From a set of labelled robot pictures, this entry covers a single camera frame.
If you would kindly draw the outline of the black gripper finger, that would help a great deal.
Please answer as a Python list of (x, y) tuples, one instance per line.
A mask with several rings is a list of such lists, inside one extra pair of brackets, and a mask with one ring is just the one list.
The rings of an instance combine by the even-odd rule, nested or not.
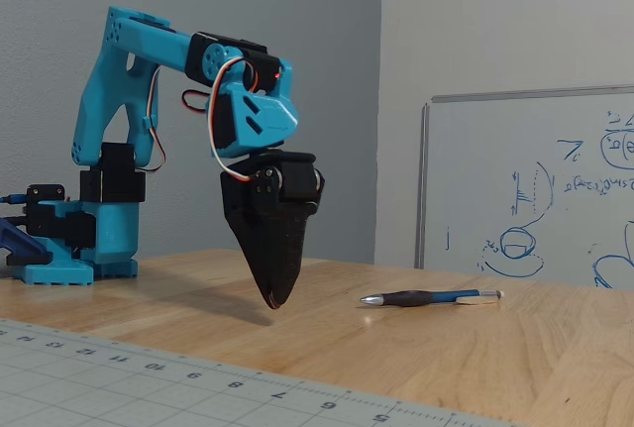
[(260, 213), (264, 219), (264, 236), (269, 249), (271, 274), (271, 309), (281, 307), (298, 279), (306, 226), (315, 213), (282, 210)]
[(241, 181), (224, 170), (220, 175), (225, 219), (249, 265), (267, 306), (271, 306), (271, 268), (264, 236), (264, 219), (254, 202), (251, 181)]

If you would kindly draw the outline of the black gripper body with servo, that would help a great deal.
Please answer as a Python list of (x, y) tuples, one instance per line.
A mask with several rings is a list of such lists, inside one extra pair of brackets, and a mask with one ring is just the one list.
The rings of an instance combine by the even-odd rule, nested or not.
[(245, 160), (251, 177), (244, 189), (247, 204), (259, 213), (316, 213), (325, 180), (315, 161), (312, 154), (282, 150), (250, 155)]

